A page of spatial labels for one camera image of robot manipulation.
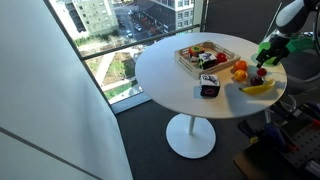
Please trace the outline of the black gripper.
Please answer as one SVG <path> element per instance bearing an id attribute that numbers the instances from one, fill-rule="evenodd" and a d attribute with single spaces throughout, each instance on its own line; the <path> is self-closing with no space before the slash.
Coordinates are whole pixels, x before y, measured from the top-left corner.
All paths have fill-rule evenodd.
<path id="1" fill-rule="evenodd" d="M 279 35 L 275 35 L 271 40 L 270 40 L 270 48 L 267 49 L 264 53 L 259 53 L 258 56 L 256 57 L 257 61 L 257 68 L 261 68 L 266 61 L 266 59 L 270 58 L 275 58 L 273 61 L 273 65 L 278 65 L 279 62 L 287 57 L 290 53 L 286 45 L 290 42 L 289 38 L 282 37 Z"/>

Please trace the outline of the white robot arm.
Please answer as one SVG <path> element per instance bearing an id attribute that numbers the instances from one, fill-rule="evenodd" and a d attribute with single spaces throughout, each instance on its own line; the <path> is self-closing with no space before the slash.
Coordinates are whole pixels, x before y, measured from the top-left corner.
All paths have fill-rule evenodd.
<path id="1" fill-rule="evenodd" d="M 270 47 L 258 53 L 256 67 L 261 68 L 269 59 L 277 65 L 286 58 L 292 52 L 292 36 L 302 29 L 312 11 L 319 13 L 319 5 L 320 0 L 293 0 L 281 9 L 275 18 L 276 34 L 269 40 Z"/>

